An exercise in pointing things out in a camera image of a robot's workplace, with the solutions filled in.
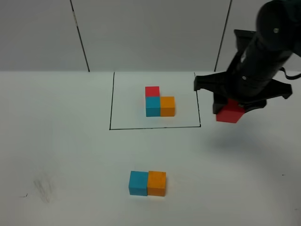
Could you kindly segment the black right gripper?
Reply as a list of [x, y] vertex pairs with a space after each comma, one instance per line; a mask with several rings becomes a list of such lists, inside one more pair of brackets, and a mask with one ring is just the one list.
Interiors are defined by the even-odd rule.
[[228, 98], [238, 101], [237, 112], [245, 114], [264, 108], [267, 99], [288, 99], [292, 95], [290, 84], [273, 79], [281, 66], [282, 63], [274, 59], [247, 56], [241, 62], [236, 56], [226, 71], [196, 76], [194, 90], [214, 93], [213, 114], [218, 114], [228, 104]]

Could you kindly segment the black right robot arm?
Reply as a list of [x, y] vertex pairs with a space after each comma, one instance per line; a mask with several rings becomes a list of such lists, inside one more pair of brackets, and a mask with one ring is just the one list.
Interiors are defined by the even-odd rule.
[[194, 90], [214, 95], [213, 113], [218, 114], [229, 100], [245, 112], [264, 108], [275, 97], [288, 99], [290, 84], [274, 80], [292, 54], [301, 54], [301, 2], [272, 0], [256, 18], [256, 30], [234, 30], [237, 53], [226, 71], [196, 76]]

